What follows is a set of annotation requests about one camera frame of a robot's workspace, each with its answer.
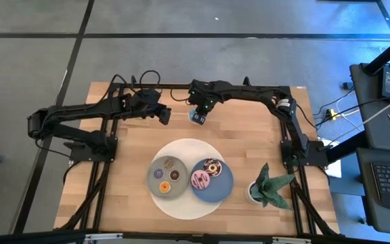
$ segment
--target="pink donut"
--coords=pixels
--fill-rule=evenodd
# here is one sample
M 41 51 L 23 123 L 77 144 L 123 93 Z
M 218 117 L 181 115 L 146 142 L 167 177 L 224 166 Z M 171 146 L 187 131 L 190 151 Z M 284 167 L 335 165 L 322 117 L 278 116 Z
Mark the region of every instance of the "pink donut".
M 194 188 L 204 190 L 210 184 L 210 176 L 204 170 L 197 170 L 190 177 L 190 183 Z

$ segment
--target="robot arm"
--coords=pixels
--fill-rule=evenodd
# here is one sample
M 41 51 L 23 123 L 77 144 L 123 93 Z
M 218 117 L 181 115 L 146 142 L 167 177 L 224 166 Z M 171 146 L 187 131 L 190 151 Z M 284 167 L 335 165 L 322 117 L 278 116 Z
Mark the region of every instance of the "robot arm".
M 306 157 L 309 149 L 308 137 L 302 134 L 296 117 L 296 100 L 284 91 L 286 88 L 252 86 L 248 77 L 245 77 L 243 85 L 232 85 L 227 81 L 193 80 L 189 88 L 188 103 L 196 105 L 196 108 L 191 120 L 202 125 L 207 114 L 218 102 L 224 103 L 231 99 L 261 102 L 272 115 L 285 122 L 294 152 Z

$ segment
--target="wooden table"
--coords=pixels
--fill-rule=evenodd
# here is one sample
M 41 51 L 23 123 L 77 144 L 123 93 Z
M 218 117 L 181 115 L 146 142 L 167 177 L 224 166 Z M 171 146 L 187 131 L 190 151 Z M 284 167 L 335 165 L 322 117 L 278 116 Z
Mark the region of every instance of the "wooden table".
M 87 103 L 97 102 L 108 83 L 91 84 Z M 313 122 L 307 91 L 292 87 L 292 96 Z M 176 98 L 187 98 L 187 90 L 173 90 Z M 245 187 L 255 180 L 261 167 L 268 162 L 271 177 L 286 174 L 282 166 L 279 141 L 280 122 L 257 102 L 230 100 L 217 104 L 203 126 L 188 121 L 191 106 L 171 99 L 164 89 L 160 103 L 172 108 L 168 125 L 153 119 L 119 121 L 116 159 L 111 164 L 100 230 L 115 232 L 174 232 L 242 235 L 295 235 L 292 210 L 252 205 L 244 198 Z M 311 140 L 317 140 L 313 127 L 298 112 L 300 126 Z M 80 128 L 100 128 L 101 119 L 81 121 Z M 177 220 L 163 213 L 155 204 L 146 186 L 146 172 L 155 154 L 164 145 L 181 138 L 196 138 L 215 147 L 234 175 L 231 195 L 213 213 L 196 220 Z M 91 162 L 80 163 L 67 176 L 55 227 L 65 224 L 85 198 Z M 316 167 L 306 167 L 311 202 L 322 218 L 339 231 L 326 176 Z M 291 206 L 290 188 L 279 193 Z M 299 204 L 303 228 L 308 232 L 305 208 Z M 89 214 L 92 226 L 95 205 Z

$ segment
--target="table leg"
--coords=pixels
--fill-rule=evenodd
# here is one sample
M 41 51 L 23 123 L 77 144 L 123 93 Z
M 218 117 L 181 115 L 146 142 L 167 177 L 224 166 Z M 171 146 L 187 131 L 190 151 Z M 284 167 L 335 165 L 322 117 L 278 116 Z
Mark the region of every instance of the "table leg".
M 333 163 L 356 151 L 356 148 L 368 148 L 365 131 L 362 131 L 348 140 L 341 142 L 337 146 L 326 151 L 328 162 Z

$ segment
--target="green leaf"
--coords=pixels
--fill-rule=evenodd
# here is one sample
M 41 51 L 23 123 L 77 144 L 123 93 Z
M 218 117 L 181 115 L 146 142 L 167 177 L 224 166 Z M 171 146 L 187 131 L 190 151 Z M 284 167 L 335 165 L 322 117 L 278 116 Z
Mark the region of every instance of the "green leaf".
M 261 202 L 263 203 L 263 207 L 267 206 L 268 202 L 267 199 L 262 199 Z
M 269 178 L 269 165 L 266 163 L 260 171 L 260 174 L 258 175 L 257 179 L 255 180 L 255 184 L 261 185 L 265 179 Z
M 272 184 L 272 191 L 278 191 L 288 183 L 290 183 L 295 178 L 295 175 L 288 174 L 285 176 L 278 176 L 275 178 L 270 179 L 270 183 Z
M 279 194 L 277 194 L 277 197 L 267 198 L 267 201 L 273 206 L 279 207 L 280 209 L 290 209 L 290 206 L 288 205 L 285 198 L 280 196 Z
M 251 197 L 254 198 L 254 199 L 260 199 L 262 198 L 263 196 L 261 195 L 261 193 L 258 191 L 258 186 L 257 184 L 253 184 L 252 187 L 251 187 Z
M 279 194 L 278 194 L 276 191 L 265 191 L 265 190 L 261 190 L 260 193 L 261 193 L 264 197 L 267 197 L 267 198 L 276 198 L 277 196 L 279 196 Z

